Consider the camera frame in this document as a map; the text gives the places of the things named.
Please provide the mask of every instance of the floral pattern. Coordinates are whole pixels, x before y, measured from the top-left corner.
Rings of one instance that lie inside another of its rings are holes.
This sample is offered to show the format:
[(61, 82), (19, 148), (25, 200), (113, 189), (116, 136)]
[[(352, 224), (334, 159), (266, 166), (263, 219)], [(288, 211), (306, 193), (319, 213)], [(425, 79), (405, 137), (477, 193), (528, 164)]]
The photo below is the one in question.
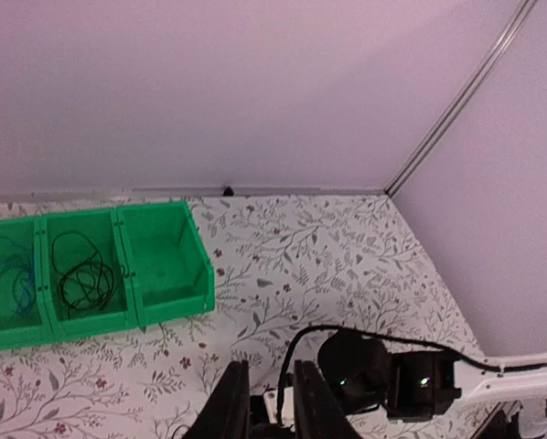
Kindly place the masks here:
[[(165, 202), (109, 198), (0, 205), (0, 219)], [(181, 437), (232, 359), (274, 387), (302, 327), (345, 324), (480, 353), (424, 249), (384, 196), (187, 198), (215, 267), (217, 309), (131, 332), (0, 352), (0, 438)], [(305, 337), (314, 359), (327, 334)], [(410, 349), (390, 345), (392, 351)], [(466, 438), (492, 407), (429, 423), (351, 419), (363, 437)]]

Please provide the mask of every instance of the empty green bin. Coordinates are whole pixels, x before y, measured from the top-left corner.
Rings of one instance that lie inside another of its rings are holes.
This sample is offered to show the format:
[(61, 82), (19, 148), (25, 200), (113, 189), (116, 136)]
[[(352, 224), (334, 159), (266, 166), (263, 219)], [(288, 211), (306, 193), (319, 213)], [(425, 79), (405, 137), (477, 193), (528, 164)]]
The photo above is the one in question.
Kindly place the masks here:
[(41, 221), (45, 298), (57, 341), (136, 327), (115, 210), (57, 213)]
[(38, 219), (0, 221), (0, 350), (52, 341), (40, 250)]
[(214, 273), (185, 202), (117, 209), (140, 327), (215, 307)]

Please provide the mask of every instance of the blue wire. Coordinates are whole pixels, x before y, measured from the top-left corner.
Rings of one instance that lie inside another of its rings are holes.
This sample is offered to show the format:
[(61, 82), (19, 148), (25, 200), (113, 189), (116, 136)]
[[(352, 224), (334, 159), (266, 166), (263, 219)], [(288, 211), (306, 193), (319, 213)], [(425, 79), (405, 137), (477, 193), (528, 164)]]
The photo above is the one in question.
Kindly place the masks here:
[[(34, 305), (36, 304), (34, 263), (32, 260), (33, 249), (28, 250), (7, 236), (0, 235), (0, 240), (8, 241), (9, 245), (12, 248), (18, 249), (22, 253), (29, 255), (27, 264), (24, 264), (23, 257), (18, 254), (11, 255), (0, 260), (0, 267), (3, 267), (3, 270), (0, 272), (0, 278), (4, 273), (8, 271), (19, 270), (19, 274), (17, 275), (17, 278), (14, 280), (12, 285), (12, 295), (17, 304), (17, 308), (13, 312), (17, 316), (25, 316), (32, 311)], [(11, 260), (17, 258), (21, 260), (21, 263), (19, 265), (13, 265), (11, 263)], [(21, 279), (23, 274), (27, 274), (27, 279)], [(21, 297), (18, 297), (18, 294), (16, 293), (17, 285), (21, 286)]]

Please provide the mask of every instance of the red flower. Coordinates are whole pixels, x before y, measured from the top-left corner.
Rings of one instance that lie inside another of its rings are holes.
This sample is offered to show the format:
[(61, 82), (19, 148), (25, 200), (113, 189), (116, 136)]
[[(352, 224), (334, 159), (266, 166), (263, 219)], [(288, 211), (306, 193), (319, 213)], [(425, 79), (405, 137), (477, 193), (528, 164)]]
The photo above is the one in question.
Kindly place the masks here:
[(180, 364), (182, 365), (182, 368), (184, 370), (188, 369), (190, 366), (192, 366), (192, 362), (190, 361), (190, 359), (186, 358), (186, 357), (183, 357), (181, 360), (180, 360)]
[(54, 433), (57, 433), (57, 434), (66, 433), (66, 425), (63, 423), (57, 423), (56, 428), (54, 429)]

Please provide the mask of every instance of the blue cable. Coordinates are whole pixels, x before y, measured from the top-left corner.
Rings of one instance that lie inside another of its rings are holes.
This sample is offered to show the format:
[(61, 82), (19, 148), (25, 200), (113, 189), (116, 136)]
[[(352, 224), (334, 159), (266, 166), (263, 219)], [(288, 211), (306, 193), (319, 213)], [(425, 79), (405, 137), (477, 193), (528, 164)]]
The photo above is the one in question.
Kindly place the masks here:
[(11, 248), (29, 256), (27, 262), (24, 261), (23, 256), (20, 254), (11, 254), (0, 260), (0, 267), (2, 268), (0, 280), (5, 273), (18, 270), (16, 279), (12, 283), (12, 295), (17, 305), (13, 313), (17, 316), (25, 316), (32, 311), (36, 304), (34, 263), (32, 258), (33, 249), (28, 250), (7, 236), (0, 235), (0, 240), (8, 241)]

